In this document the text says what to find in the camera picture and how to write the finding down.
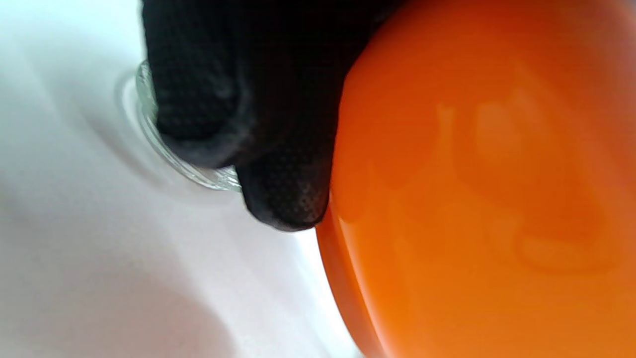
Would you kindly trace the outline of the person's left hand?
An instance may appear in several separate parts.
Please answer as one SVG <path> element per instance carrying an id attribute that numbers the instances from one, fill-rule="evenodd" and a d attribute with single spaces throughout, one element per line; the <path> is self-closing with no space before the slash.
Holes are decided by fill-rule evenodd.
<path id="1" fill-rule="evenodd" d="M 236 169 L 248 211 L 315 227 L 329 198 L 345 77 L 399 0 L 144 0 L 159 138 Z"/>

